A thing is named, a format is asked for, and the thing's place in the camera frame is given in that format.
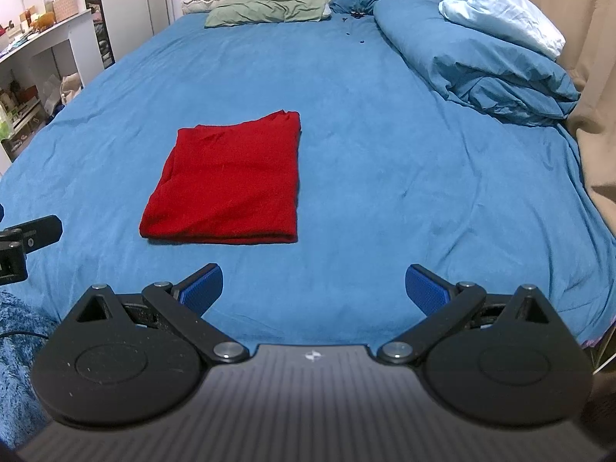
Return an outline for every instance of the red folded cloth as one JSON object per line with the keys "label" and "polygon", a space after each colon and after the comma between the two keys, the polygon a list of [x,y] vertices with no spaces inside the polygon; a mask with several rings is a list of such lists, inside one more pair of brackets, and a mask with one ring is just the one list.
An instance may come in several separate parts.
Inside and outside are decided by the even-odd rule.
{"label": "red folded cloth", "polygon": [[178,130],[141,218],[141,236],[294,243],[299,142],[300,115],[283,110],[239,125]]}

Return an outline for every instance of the blue bed sheet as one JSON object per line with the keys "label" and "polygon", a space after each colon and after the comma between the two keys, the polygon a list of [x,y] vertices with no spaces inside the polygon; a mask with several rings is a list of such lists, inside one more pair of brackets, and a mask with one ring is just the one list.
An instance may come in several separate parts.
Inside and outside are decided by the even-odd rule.
{"label": "blue bed sheet", "polygon": [[[117,293],[224,272],[205,315],[260,342],[373,348],[424,315],[418,262],[493,293],[535,283],[579,342],[616,314],[616,241],[562,128],[502,124],[445,101],[374,18],[203,29],[189,15],[87,86],[0,181],[5,224],[56,214],[59,243],[9,287],[63,317],[96,282]],[[296,244],[152,244],[141,214],[177,129],[301,115]]]}

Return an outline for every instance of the woven basket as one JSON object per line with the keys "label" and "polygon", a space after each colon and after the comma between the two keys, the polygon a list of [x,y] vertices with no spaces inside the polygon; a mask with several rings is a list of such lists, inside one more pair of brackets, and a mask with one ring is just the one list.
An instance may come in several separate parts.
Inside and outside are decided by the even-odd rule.
{"label": "woven basket", "polygon": [[54,0],[55,22],[62,22],[78,13],[77,0]]}

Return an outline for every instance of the white desk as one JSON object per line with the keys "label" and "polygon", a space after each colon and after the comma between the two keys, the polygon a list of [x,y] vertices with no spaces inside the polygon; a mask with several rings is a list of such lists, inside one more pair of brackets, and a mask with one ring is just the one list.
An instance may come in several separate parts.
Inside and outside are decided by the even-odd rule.
{"label": "white desk", "polygon": [[[41,53],[67,40],[85,87],[104,69],[92,13],[89,10],[59,22],[41,33],[31,35],[27,42],[0,58],[0,70],[13,70],[22,87],[27,88],[34,84],[41,92],[43,84],[55,71],[55,66],[49,63],[49,57]],[[9,166],[10,159],[0,146],[0,175],[4,175]]]}

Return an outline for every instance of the curtain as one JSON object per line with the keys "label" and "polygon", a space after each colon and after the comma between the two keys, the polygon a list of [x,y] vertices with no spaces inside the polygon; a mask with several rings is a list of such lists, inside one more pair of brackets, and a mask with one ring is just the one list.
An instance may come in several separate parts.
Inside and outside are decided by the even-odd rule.
{"label": "curtain", "polygon": [[558,63],[581,92],[567,120],[588,195],[616,234],[616,0],[531,0],[567,44]]}

